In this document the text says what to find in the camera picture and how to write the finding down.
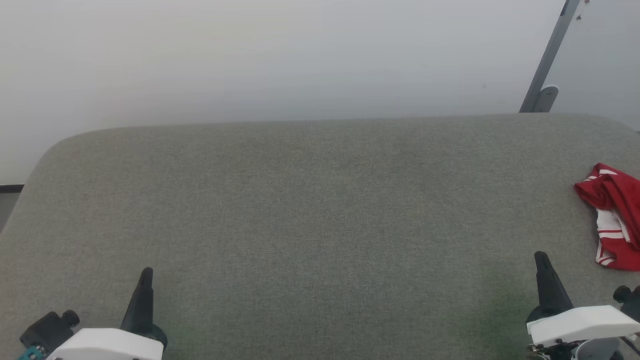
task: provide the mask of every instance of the folded clothing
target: folded clothing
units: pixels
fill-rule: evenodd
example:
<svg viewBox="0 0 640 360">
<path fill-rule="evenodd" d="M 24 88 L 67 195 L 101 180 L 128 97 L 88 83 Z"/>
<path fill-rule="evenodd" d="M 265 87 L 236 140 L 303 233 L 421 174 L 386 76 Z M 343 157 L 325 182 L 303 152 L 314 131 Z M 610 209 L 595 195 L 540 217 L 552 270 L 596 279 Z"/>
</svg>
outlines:
<svg viewBox="0 0 640 360">
<path fill-rule="evenodd" d="M 618 270 L 640 271 L 640 181 L 599 163 L 574 188 L 598 212 L 596 262 Z"/>
</svg>

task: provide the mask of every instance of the white panel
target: white panel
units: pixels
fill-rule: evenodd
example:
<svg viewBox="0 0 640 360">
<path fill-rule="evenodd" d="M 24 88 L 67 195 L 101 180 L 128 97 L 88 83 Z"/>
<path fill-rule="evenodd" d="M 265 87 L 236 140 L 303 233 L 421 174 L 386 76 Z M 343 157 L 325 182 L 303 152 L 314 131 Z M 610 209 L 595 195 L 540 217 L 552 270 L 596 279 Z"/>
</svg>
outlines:
<svg viewBox="0 0 640 360">
<path fill-rule="evenodd" d="M 3 0 L 0 184 L 106 127 L 517 112 L 563 0 Z"/>
<path fill-rule="evenodd" d="M 552 112 L 601 115 L 640 130 L 639 15 L 638 0 L 583 0 L 547 76 L 560 90 Z"/>
</svg>

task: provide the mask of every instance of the black cable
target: black cable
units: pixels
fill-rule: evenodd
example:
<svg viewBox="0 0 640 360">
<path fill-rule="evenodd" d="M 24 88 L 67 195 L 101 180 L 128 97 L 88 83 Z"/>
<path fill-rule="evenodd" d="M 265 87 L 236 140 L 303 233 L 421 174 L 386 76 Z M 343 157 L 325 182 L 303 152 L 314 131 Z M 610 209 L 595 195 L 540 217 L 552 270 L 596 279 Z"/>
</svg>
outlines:
<svg viewBox="0 0 640 360">
<path fill-rule="evenodd" d="M 631 350 L 633 350 L 634 352 L 636 352 L 636 354 L 638 354 L 638 356 L 640 356 L 640 350 L 638 350 L 638 348 L 631 342 L 631 340 L 627 339 L 624 336 L 620 336 L 620 339 L 622 339 L 622 341 L 624 341 L 625 344 L 629 345 Z"/>
</svg>

